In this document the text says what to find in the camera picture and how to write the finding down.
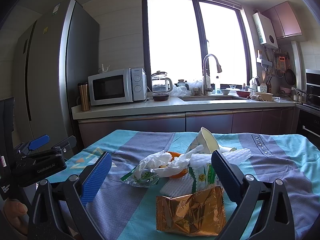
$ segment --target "water heater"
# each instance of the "water heater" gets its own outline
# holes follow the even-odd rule
[[[270,49],[277,49],[278,43],[270,19],[259,12],[253,15],[253,19],[257,27],[260,44]]]

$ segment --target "gold tumbler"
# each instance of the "gold tumbler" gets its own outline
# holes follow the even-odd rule
[[[89,84],[88,82],[79,83],[79,94],[81,99],[81,110],[89,111],[90,110],[90,102],[89,102]]]

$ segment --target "faucet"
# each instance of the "faucet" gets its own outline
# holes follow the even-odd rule
[[[212,56],[215,58],[216,62],[217,62],[217,73],[221,73],[222,72],[222,69],[221,69],[221,66],[219,64],[219,61],[217,59],[217,57],[213,54],[208,54],[204,57],[203,59],[203,63],[202,63],[202,70],[203,70],[203,76],[204,76],[204,79],[203,79],[203,94],[206,96],[208,95],[208,91],[212,92],[213,89],[212,88],[209,88],[208,87],[208,84],[207,84],[207,66],[206,66],[206,63],[207,63],[207,60],[208,58]]]

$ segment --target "microwave knob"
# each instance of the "microwave knob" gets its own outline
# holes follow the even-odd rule
[[[135,81],[135,82],[139,82],[140,81],[140,76],[134,76],[134,78],[133,78],[133,80]]]
[[[141,87],[140,87],[140,86],[135,86],[135,87],[134,87],[134,91],[140,92],[140,91],[141,91]]]

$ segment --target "hand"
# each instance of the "hand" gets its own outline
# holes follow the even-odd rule
[[[19,217],[27,214],[28,208],[21,202],[12,201],[7,199],[4,203],[4,214],[6,215],[9,223],[17,229],[20,233],[27,235],[28,226],[25,225]]]

